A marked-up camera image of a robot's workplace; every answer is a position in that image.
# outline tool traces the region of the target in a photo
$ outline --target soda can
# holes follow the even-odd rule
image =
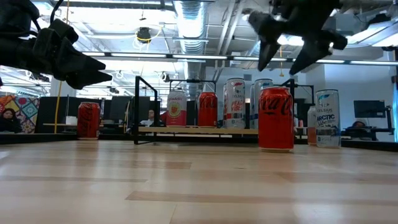
[[[269,78],[262,78],[254,82],[254,129],[259,129],[259,98],[261,90],[273,85],[272,80]]]
[[[337,90],[317,91],[317,146],[339,148],[340,107]]]
[[[227,92],[226,92],[226,84],[223,87],[223,127],[226,128],[226,108],[227,108]]]
[[[307,136],[308,145],[317,145],[317,109],[311,106],[307,113]]]
[[[245,84],[242,78],[230,78],[226,82],[226,127],[244,129],[246,126]]]
[[[187,125],[187,97],[183,91],[171,91],[167,97],[166,125],[185,127]]]
[[[199,96],[198,126],[217,127],[217,96],[212,91],[202,92]]]
[[[254,84],[252,84],[250,86],[250,129],[254,129],[254,105],[256,104],[254,99]]]
[[[269,87],[259,99],[259,147],[265,152],[289,152],[294,147],[293,99],[285,87]]]
[[[101,108],[98,103],[80,103],[77,112],[77,135],[79,138],[98,138],[100,114]]]

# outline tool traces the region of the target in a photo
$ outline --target wooden floor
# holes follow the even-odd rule
[[[0,146],[0,223],[398,223],[398,154],[244,146]]]

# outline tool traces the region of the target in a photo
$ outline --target white energy drink can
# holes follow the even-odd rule
[[[254,97],[254,84],[250,86],[250,129],[254,129],[254,105],[256,104]]]
[[[226,108],[227,108],[226,84],[223,87],[223,127],[226,128]]]
[[[317,146],[338,148],[340,141],[340,107],[337,90],[317,91]]]
[[[274,86],[269,78],[262,78],[254,82],[254,129],[259,129],[259,98],[261,90]]]
[[[245,84],[242,78],[230,78],[226,82],[226,127],[244,129],[246,126]]]

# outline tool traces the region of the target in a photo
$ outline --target patterned wall art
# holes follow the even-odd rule
[[[39,98],[26,98],[18,96],[0,97],[0,113],[6,108],[12,108],[21,122],[24,133],[35,133],[37,112],[39,111]]]

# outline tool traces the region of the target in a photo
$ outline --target red soda can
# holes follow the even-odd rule
[[[269,87],[259,99],[259,147],[289,152],[294,147],[293,100],[288,88]]]
[[[217,127],[217,96],[213,92],[202,92],[199,96],[198,126]]]
[[[80,103],[77,113],[77,135],[79,138],[98,138],[100,135],[100,114],[99,104]]]

